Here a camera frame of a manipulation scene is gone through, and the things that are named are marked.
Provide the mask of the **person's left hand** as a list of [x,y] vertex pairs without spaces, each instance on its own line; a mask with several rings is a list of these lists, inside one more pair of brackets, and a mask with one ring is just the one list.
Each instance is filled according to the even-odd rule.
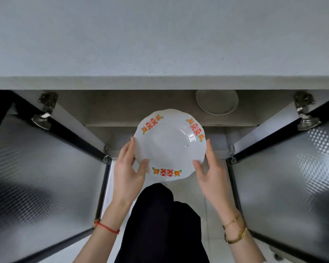
[[137,171],[133,169],[135,145],[135,138],[131,137],[131,140],[120,150],[114,167],[114,190],[111,203],[124,212],[129,211],[145,182],[137,181]]

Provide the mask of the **person's right hand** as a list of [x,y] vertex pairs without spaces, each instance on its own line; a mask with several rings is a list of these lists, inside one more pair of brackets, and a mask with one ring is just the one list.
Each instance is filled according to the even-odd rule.
[[228,197],[228,180],[226,171],[221,167],[215,157],[210,139],[206,141],[206,159],[208,162],[207,181],[199,186],[203,195],[214,208],[222,206],[234,207]]

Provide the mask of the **white bowl with red floral print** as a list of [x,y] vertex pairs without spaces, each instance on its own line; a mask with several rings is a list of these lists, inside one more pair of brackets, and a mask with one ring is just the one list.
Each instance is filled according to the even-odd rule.
[[138,124],[134,138],[136,162],[149,159],[146,173],[157,181],[185,179],[195,172],[193,160],[203,163],[205,158],[202,125],[179,110],[151,113]]

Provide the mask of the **person's left forearm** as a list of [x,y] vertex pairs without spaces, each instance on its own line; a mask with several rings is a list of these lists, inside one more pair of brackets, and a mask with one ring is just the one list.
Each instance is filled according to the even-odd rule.
[[107,263],[118,230],[128,212],[110,203],[101,221],[72,263]]

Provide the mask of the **person's right forearm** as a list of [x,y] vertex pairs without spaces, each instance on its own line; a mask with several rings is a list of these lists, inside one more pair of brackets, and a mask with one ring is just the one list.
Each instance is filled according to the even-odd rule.
[[266,259],[249,233],[241,213],[234,207],[215,208],[224,228],[224,239],[235,263],[265,263]]

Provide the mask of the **black trousers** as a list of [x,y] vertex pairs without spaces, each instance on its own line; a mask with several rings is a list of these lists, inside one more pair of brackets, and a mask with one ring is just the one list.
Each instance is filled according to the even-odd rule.
[[209,263],[201,218],[156,183],[138,196],[114,263]]

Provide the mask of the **grey cabinet body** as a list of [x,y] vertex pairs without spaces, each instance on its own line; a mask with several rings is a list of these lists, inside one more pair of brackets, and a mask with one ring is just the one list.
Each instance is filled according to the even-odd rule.
[[309,114],[325,123],[329,117],[329,90],[237,90],[238,107],[230,114],[216,116],[204,112],[196,101],[197,90],[13,90],[38,112],[45,92],[58,94],[52,119],[102,151],[107,143],[116,158],[126,138],[134,135],[138,124],[155,111],[175,109],[192,115],[211,139],[219,159],[235,155],[291,124],[291,136],[298,132],[300,117],[293,95],[311,93],[315,104]]

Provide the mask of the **plain white plate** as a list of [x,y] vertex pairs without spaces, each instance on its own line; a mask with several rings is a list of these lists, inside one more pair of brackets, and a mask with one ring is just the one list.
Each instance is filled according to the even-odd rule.
[[235,90],[198,90],[196,101],[204,112],[222,116],[238,107],[239,97]]

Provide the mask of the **textured glass cabinet door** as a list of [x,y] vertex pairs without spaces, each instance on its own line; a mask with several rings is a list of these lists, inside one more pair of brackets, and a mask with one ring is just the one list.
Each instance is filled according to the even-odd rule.
[[101,216],[104,152],[37,108],[0,90],[0,263],[38,263],[89,237]]
[[329,263],[329,101],[227,160],[235,206],[278,257]]

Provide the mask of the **large metal door hinge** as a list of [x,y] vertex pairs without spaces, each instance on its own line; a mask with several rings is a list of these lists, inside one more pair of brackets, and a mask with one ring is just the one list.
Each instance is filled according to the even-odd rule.
[[38,100],[38,102],[44,106],[42,113],[34,115],[31,118],[31,121],[44,130],[50,130],[52,125],[48,119],[52,116],[57,100],[58,94],[56,92],[42,93]]
[[315,99],[311,93],[306,91],[296,91],[293,95],[295,108],[300,123],[297,125],[298,131],[306,131],[315,128],[321,124],[318,117],[313,117],[309,114],[309,106],[315,104]]

